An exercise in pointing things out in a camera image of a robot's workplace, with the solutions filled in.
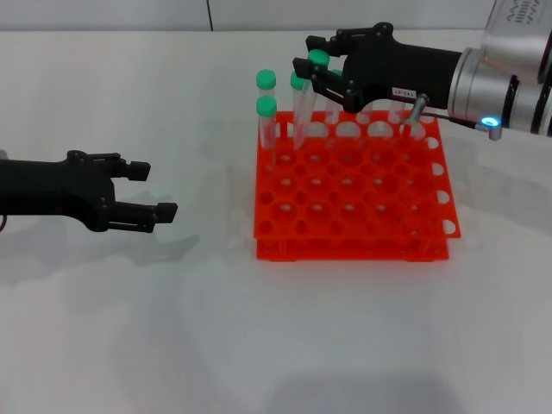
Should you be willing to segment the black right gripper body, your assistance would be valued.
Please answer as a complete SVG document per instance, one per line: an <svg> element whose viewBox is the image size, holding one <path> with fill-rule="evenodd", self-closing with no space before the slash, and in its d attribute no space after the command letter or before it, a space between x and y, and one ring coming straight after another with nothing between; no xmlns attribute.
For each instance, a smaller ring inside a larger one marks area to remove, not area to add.
<svg viewBox="0 0 552 414"><path fill-rule="evenodd" d="M345 30L343 39L347 112L358 113L380 99L412 104L421 94L428 97L430 107L448 107L461 53L400 43L388 22Z"/></svg>

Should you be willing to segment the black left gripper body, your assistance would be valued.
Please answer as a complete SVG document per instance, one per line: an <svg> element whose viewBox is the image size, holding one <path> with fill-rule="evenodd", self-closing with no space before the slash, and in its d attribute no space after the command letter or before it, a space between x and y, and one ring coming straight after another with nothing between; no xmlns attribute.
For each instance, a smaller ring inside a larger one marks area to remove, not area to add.
<svg viewBox="0 0 552 414"><path fill-rule="evenodd" d="M1 161L2 216L68 216L104 232L115 207L113 178L128 175L120 154L72 150L62 161Z"/></svg>

